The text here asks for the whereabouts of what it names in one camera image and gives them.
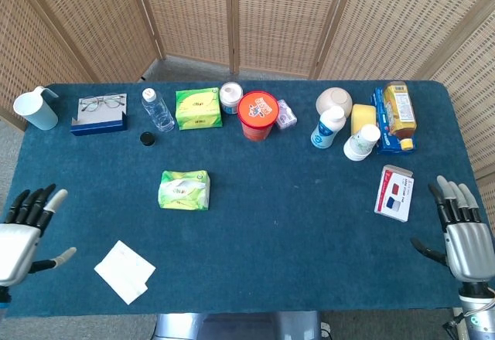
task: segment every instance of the white mug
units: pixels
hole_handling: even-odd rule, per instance
[[[41,130],[54,128],[59,121],[55,112],[41,96],[45,91],[52,97],[59,97],[50,89],[37,87],[33,91],[19,95],[14,101],[14,111]]]

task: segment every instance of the orange juice bottle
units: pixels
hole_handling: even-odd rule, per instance
[[[408,87],[404,81],[392,81],[387,84],[384,90],[384,105],[390,134],[399,139],[402,151],[411,150],[413,148],[411,138],[416,130],[416,119]]]

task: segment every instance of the blue carpet surface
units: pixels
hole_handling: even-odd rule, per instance
[[[444,308],[458,304],[458,284],[409,243],[417,236],[443,249],[427,184],[443,174],[465,182],[480,205],[473,173],[446,89],[408,83],[418,120],[418,150],[409,156],[343,154],[350,122],[331,148],[309,139],[318,122],[315,101],[342,87],[367,104],[384,81],[244,81],[285,99],[298,117],[266,141],[244,138],[235,116],[224,126],[159,133],[141,105],[145,87],[159,90],[171,111],[175,91],[222,83],[55,84],[50,103],[60,122],[29,127],[7,204],[25,188],[55,182],[69,191],[40,244],[37,258],[76,246],[60,269],[28,277],[12,289],[10,315],[108,315],[157,312],[262,312],[372,308]],[[128,94],[128,130],[75,137],[77,99]],[[143,131],[156,133],[144,147]],[[407,223],[374,214],[381,169],[414,172]],[[163,170],[207,170],[210,210],[160,209]],[[121,240],[156,266],[148,291],[127,306],[94,272]]]

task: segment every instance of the eyeglasses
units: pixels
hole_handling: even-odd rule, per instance
[[[122,102],[123,95],[118,94],[106,94],[103,97],[85,97],[80,100],[79,104],[83,106],[81,112],[93,112],[98,109],[100,103],[105,103],[108,108],[117,108],[124,106]]]

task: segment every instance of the green tissue box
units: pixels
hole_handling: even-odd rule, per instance
[[[222,126],[218,88],[176,91],[176,119],[180,130]]]
[[[162,209],[208,210],[210,177],[198,172],[163,172],[158,190]]]

